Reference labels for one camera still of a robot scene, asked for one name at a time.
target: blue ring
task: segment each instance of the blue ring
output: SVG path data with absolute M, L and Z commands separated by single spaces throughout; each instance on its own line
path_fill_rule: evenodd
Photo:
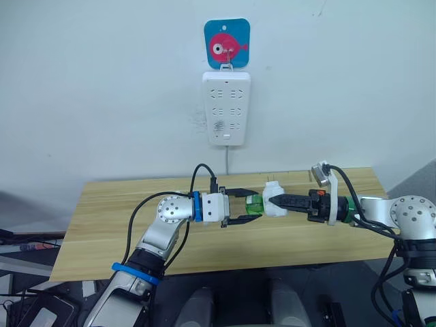
M 115 271 L 124 271 L 126 273 L 129 273 L 137 278 L 144 279 L 145 281 L 148 281 L 149 283 L 152 283 L 153 285 L 159 284 L 159 279 L 153 276 L 150 276 L 146 274 L 145 272 L 133 269 L 132 267 L 124 266 L 118 262 L 114 262 L 112 265 L 112 269 Z
M 203 221 L 202 212 L 200 210 L 200 192 L 193 193 L 194 218 L 197 223 Z

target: blue square sticker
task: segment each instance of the blue square sticker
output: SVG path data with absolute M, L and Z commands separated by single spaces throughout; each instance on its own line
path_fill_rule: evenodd
M 207 60 L 213 69 L 231 63 L 245 67 L 249 60 L 250 24 L 244 18 L 210 20 L 204 26 Z

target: red fish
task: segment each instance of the red fish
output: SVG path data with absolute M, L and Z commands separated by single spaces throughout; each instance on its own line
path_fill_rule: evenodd
M 248 50 L 248 44 L 239 45 L 238 41 L 230 34 L 215 34 L 209 42 L 209 51 L 212 58 L 219 63 L 231 61 L 239 53 L 239 50 Z

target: power strip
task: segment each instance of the power strip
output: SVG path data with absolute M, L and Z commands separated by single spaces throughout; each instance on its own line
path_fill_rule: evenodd
M 250 75 L 246 72 L 220 71 L 203 74 L 203 98 L 210 143 L 244 143 L 250 84 Z

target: wooden tabletop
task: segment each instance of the wooden tabletop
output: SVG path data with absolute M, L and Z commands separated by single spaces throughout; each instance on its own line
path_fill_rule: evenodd
M 357 193 L 385 196 L 371 168 L 345 170 Z M 262 192 L 266 181 L 277 180 L 287 193 L 307 195 L 318 188 L 310 172 L 276 172 L 219 176 L 220 185 Z M 51 281 L 107 279 L 113 262 L 125 250 L 131 212 L 145 197 L 159 191 L 187 191 L 190 178 L 88 183 L 77 205 L 51 274 Z M 208 189 L 209 177 L 196 180 L 197 190 Z M 340 180 L 339 194 L 347 195 Z M 136 216 L 131 249 L 153 222 L 160 199 L 151 200 Z M 232 217 L 245 214 L 245 199 L 230 200 Z M 192 223 L 185 248 L 167 275 L 213 270 L 289 266 L 385 258 L 392 241 L 361 228 L 307 221 L 307 215 L 261 217 L 245 225 L 220 228 L 218 223 Z

